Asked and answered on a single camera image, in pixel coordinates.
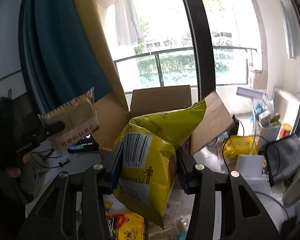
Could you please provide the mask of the left hand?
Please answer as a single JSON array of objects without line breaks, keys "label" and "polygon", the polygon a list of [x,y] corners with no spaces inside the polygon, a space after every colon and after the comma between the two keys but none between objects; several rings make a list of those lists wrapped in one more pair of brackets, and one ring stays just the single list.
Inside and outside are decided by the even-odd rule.
[{"label": "left hand", "polygon": [[32,202],[40,188],[40,177],[34,169],[29,154],[22,157],[18,167],[7,168],[7,175],[21,199],[26,204]]}]

